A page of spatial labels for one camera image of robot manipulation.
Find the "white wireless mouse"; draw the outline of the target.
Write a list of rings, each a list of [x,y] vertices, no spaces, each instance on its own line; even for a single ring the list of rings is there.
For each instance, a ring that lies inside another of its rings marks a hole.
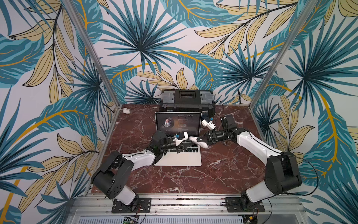
[[[205,141],[203,141],[200,137],[190,136],[189,140],[192,141],[193,143],[195,143],[196,145],[204,148],[204,149],[209,148],[209,145]]]

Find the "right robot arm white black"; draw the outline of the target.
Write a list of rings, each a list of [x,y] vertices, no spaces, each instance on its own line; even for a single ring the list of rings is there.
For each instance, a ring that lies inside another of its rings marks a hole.
[[[201,137],[189,139],[201,148],[230,140],[246,148],[265,165],[264,180],[241,192],[242,207],[301,186],[302,179],[294,154],[278,151],[255,137],[249,130],[238,127],[232,115],[222,117],[221,122],[222,130],[209,130]]]

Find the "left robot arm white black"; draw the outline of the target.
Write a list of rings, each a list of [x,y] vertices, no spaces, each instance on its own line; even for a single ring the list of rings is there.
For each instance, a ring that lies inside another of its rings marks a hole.
[[[182,152],[183,141],[187,139],[187,132],[171,137],[163,131],[156,131],[149,145],[139,153],[112,152],[92,175],[91,183],[104,193],[105,197],[126,206],[134,205],[138,195],[126,185],[131,172],[158,163],[170,150]]]

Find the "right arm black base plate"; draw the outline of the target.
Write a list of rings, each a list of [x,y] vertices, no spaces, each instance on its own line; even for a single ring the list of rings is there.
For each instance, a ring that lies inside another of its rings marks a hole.
[[[254,214],[265,212],[262,201],[251,202],[244,197],[226,197],[224,202],[221,202],[221,206],[226,207],[228,212],[252,212]]]

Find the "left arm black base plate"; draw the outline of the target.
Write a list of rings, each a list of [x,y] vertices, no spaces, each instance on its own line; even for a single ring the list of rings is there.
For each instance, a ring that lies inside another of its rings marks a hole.
[[[113,200],[112,213],[113,214],[129,214],[129,213],[149,213],[151,211],[152,199],[146,198],[135,198],[132,203],[125,205],[124,203]]]

